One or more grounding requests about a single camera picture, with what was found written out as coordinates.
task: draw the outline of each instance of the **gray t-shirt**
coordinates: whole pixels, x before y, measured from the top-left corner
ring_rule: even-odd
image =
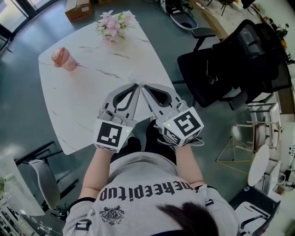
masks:
[[[220,236],[237,235],[237,216],[216,189],[206,185],[192,188],[177,176],[172,162],[146,152],[114,161],[109,184],[98,198],[80,199],[71,207],[63,235],[151,236],[180,230],[157,206],[180,207],[185,202],[205,207],[213,216]]]

